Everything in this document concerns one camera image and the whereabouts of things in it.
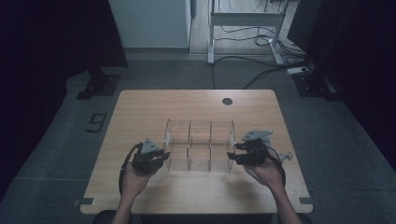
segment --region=forearm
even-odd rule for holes
[[[297,216],[288,194],[284,188],[271,189],[276,202],[277,212],[282,221],[282,224],[302,224],[302,221]]]
[[[134,204],[133,199],[125,199],[121,197],[119,208],[117,213],[113,218],[112,224],[127,224],[129,222],[129,217],[131,215],[131,208]]]

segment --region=transparent container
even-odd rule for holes
[[[166,165],[179,171],[231,171],[235,153],[233,121],[168,120],[163,148]]]

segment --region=wooden table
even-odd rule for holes
[[[225,105],[222,100],[231,98]],[[273,91],[123,91],[97,158],[81,212],[117,209],[120,166],[132,146],[149,137],[159,147],[168,119],[234,122],[237,142],[249,130],[272,130],[271,145],[293,154],[284,162],[286,190],[298,213],[313,209],[303,175]],[[231,172],[170,171],[166,165],[148,182],[132,208],[138,214],[257,214],[275,213],[270,190],[242,166]]]

